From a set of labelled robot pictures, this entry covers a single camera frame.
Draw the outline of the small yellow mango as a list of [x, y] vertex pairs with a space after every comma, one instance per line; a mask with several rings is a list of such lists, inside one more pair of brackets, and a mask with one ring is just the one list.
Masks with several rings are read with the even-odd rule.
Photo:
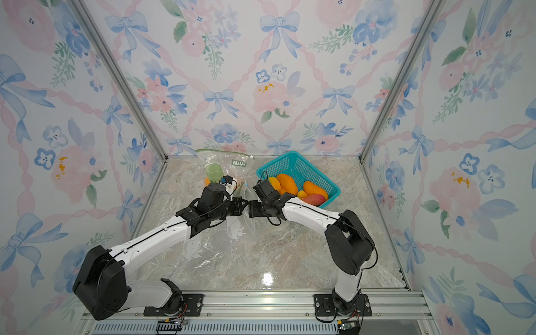
[[276, 191], [279, 191], [281, 189], [281, 183], [276, 177], [270, 177], [268, 180]]

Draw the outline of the clear zip-top bag green print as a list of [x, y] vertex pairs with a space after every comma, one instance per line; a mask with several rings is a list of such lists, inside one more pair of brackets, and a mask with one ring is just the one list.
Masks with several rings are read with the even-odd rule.
[[211, 182], [223, 183], [223, 178], [230, 176], [233, 186], [227, 187], [228, 192], [234, 192], [234, 196], [246, 197], [247, 177], [255, 160], [252, 155], [215, 149], [198, 149], [196, 155], [205, 162], [205, 186]]

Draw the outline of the red green mango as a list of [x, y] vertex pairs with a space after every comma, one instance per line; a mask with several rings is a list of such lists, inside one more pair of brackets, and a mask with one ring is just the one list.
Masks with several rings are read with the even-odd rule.
[[313, 205], [315, 207], [319, 207], [323, 205], [326, 202], [326, 198], [324, 195], [321, 194], [311, 194], [303, 197], [301, 199], [303, 202]]

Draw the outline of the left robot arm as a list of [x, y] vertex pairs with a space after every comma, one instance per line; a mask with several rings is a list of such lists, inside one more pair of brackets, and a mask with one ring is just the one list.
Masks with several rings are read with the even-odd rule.
[[178, 243], [241, 216], [248, 202], [235, 197], [233, 184], [211, 183], [200, 198], [157, 228], [112, 248], [90, 249], [73, 284], [73, 293], [95, 320], [130, 308], [151, 307], [166, 315], [184, 311], [182, 291], [170, 279], [131, 281], [130, 276], [152, 258]]

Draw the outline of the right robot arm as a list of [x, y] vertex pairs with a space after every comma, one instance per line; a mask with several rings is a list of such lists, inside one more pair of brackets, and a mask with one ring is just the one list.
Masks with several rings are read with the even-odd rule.
[[328, 249], [339, 273], [332, 290], [336, 310], [342, 315], [358, 312], [362, 272], [365, 263], [378, 251], [370, 234], [356, 213], [336, 213], [308, 204], [290, 193], [279, 193], [269, 180], [254, 187], [257, 201], [250, 201], [251, 218], [276, 218], [291, 221], [325, 236]]

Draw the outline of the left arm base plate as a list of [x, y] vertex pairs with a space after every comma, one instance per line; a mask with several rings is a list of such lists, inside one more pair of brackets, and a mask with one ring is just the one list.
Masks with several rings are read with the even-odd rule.
[[146, 317], [199, 317], [205, 296], [200, 293], [182, 294], [171, 297], [163, 307], [146, 307], [143, 315]]

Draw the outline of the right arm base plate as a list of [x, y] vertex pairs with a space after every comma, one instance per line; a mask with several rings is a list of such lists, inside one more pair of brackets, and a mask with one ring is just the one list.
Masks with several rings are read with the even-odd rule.
[[345, 301], [335, 293], [315, 294], [314, 308], [317, 317], [373, 315], [369, 297], [364, 293], [357, 293], [351, 301]]

